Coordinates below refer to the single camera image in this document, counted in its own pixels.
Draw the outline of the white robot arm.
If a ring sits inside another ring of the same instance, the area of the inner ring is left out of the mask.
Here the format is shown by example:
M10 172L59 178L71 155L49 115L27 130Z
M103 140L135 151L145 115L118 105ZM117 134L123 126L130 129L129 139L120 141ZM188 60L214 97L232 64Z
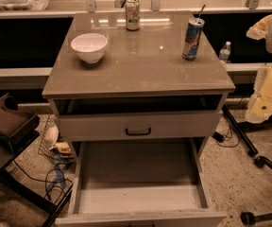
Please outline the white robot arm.
M254 40L265 39L266 51L272 54L272 14L267 15L246 33ZM246 109L246 121L259 124L272 115L272 65L259 69Z

